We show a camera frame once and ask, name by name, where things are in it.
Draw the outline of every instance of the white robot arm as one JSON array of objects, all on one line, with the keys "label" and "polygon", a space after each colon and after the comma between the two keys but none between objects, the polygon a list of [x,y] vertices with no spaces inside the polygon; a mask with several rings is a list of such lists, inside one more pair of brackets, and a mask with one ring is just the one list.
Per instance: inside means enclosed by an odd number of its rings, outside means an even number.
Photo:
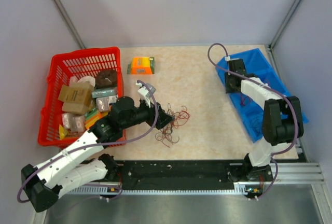
[{"label": "white robot arm", "polygon": [[[271,162],[271,156],[285,150],[292,142],[295,127],[294,120],[288,105],[280,95],[268,90],[256,75],[247,74],[242,59],[227,59],[229,70],[251,80],[242,79],[230,73],[225,73],[226,93],[243,93],[249,96],[264,111],[262,121],[263,137],[255,144],[252,152],[244,158],[243,170],[235,178],[239,180],[244,175],[248,179],[254,179]],[[287,97],[292,104],[297,118],[298,137],[303,135],[303,121],[300,101],[295,96]]]},{"label": "white robot arm", "polygon": [[[124,129],[143,122],[152,127],[156,119],[155,128],[160,130],[174,121],[174,117],[165,113],[159,103],[145,101],[151,97],[155,89],[147,85],[150,94],[148,90],[145,90],[145,86],[139,86],[141,87],[139,94],[143,99],[140,100],[139,107],[135,107],[132,98],[120,97],[107,116],[98,120],[70,146],[43,163],[36,166],[28,164],[21,170],[22,184],[25,184],[23,190],[37,212],[48,209],[67,192],[88,182],[104,178],[108,181],[112,180],[118,170],[118,165],[112,156],[103,154],[89,164],[79,165],[91,155],[107,147],[102,144],[120,139]],[[47,167],[26,182],[44,166]]]}]

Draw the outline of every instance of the blue bin compartment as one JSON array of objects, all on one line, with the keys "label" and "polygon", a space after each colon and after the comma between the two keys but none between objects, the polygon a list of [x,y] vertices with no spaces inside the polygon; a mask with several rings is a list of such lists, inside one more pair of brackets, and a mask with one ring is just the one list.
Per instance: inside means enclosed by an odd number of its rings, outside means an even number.
[{"label": "blue bin compartment", "polygon": [[[243,59],[248,74],[253,73],[257,75],[262,82],[267,83],[271,88],[286,96],[291,95],[259,49],[232,54],[230,57],[231,59]],[[225,61],[225,58],[222,58],[222,60],[218,62],[218,66],[228,69],[228,64]],[[225,85],[224,71],[217,68],[216,70],[222,84]],[[261,109],[259,105],[244,94],[241,96],[241,93],[232,93],[229,94],[229,97],[238,111],[253,143],[260,140],[263,137],[261,130],[263,109]],[[303,122],[308,123],[308,119],[303,113],[302,117]]]}]

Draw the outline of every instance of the brown box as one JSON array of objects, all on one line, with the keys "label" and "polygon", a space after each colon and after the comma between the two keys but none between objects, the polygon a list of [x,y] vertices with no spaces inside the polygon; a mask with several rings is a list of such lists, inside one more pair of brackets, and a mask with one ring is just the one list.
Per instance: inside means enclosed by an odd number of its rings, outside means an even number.
[{"label": "brown box", "polygon": [[66,113],[83,115],[89,111],[94,87],[88,82],[73,82],[71,86],[62,85],[58,100],[64,102],[62,110]]}]

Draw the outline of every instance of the beige floor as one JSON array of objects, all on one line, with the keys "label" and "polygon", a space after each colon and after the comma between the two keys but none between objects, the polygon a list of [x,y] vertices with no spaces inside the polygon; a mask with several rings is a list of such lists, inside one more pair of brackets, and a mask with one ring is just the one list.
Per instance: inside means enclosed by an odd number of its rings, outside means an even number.
[{"label": "beige floor", "polygon": [[[230,54],[254,48],[260,48],[266,56],[263,45],[227,46]],[[171,148],[157,141],[157,130],[153,130],[137,142],[107,148],[103,153],[113,155],[117,160],[173,160],[242,159],[252,151],[254,144],[225,94],[214,66],[208,61],[207,50],[208,46],[121,48],[125,95],[138,103],[135,81],[141,79],[157,89],[155,97],[163,108],[170,103],[172,109],[178,111],[185,105],[191,117],[186,125],[174,131],[173,138],[179,136],[180,141]],[[224,53],[220,47],[215,47],[211,55],[217,62]],[[155,57],[156,73],[127,75],[127,65],[136,56]],[[143,123],[127,129],[127,139],[144,133],[148,128]],[[295,148],[278,158],[296,159]]]}]

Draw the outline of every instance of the white wall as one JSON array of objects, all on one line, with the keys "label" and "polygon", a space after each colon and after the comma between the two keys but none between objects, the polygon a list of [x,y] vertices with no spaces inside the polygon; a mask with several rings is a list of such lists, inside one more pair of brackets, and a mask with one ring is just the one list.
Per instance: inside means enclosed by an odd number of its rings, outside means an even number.
[{"label": "white wall", "polygon": [[310,123],[303,141],[332,193],[332,1],[304,0],[275,49],[289,90]]},{"label": "white wall", "polygon": [[294,0],[61,0],[95,46],[269,44]]},{"label": "white wall", "polygon": [[0,9],[0,223],[21,224],[32,213],[16,201],[21,169],[56,151],[37,144],[50,61],[78,47],[51,0],[0,0]]}]

